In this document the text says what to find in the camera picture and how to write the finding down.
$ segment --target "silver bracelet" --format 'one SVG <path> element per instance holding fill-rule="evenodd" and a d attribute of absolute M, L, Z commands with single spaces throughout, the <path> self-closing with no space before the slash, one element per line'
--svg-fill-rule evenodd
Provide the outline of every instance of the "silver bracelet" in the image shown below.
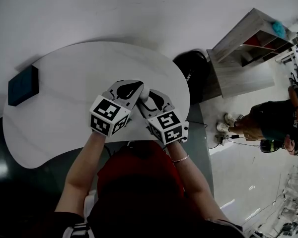
<path fill-rule="evenodd" d="M 189 157 L 189 154 L 188 154 L 187 156 L 185 156 L 184 158 L 180 159 L 180 160 L 177 160 L 177 161 L 172 160 L 172 162 L 173 162 L 173 163 L 178 163 L 178 162 L 180 162 L 180 161 L 184 161 L 184 160 L 186 160 L 188 157 Z"/>

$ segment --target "black box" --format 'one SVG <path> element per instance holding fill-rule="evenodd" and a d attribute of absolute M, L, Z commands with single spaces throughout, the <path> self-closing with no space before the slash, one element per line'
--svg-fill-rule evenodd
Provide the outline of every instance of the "black box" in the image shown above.
<path fill-rule="evenodd" d="M 9 81 L 8 104 L 17 106 L 39 93 L 39 70 L 30 65 Z"/>

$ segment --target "dark green floor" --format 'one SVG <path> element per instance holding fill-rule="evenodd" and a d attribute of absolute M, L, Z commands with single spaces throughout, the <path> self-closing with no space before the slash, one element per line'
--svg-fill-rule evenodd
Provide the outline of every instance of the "dark green floor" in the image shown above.
<path fill-rule="evenodd" d="M 203 122 L 199 105 L 190 107 L 188 120 Z M 109 143 L 111 154 L 125 142 Z M 204 125 L 190 123 L 188 141 L 183 147 L 203 172 L 213 191 L 212 169 L 206 144 Z M 4 140 L 0 119 L 0 237 L 20 237 L 45 214 L 55 209 L 66 174 L 81 148 L 61 154 L 35 169 L 20 166 L 11 156 Z M 107 150 L 100 169 L 108 160 Z M 93 182 L 96 187 L 97 176 Z"/>

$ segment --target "white sneaker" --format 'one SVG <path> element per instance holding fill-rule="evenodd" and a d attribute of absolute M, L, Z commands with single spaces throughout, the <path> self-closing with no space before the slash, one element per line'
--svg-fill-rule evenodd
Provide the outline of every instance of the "white sneaker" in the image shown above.
<path fill-rule="evenodd" d="M 234 123 L 236 122 L 236 120 L 233 118 L 233 116 L 231 114 L 226 113 L 224 116 L 224 120 L 228 126 L 234 127 Z"/>
<path fill-rule="evenodd" d="M 228 125 L 225 124 L 225 123 L 223 123 L 223 122 L 219 122 L 219 123 L 217 124 L 217 130 L 218 130 L 219 132 L 229 133 L 228 128 L 229 128 Z"/>

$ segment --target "black backpack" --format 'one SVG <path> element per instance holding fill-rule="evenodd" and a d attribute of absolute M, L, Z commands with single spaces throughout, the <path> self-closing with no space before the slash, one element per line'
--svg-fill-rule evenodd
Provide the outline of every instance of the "black backpack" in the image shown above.
<path fill-rule="evenodd" d="M 178 55 L 173 62 L 180 68 L 187 80 L 190 104 L 202 102 L 203 88 L 211 71 L 205 56 L 198 50 L 191 50 Z"/>

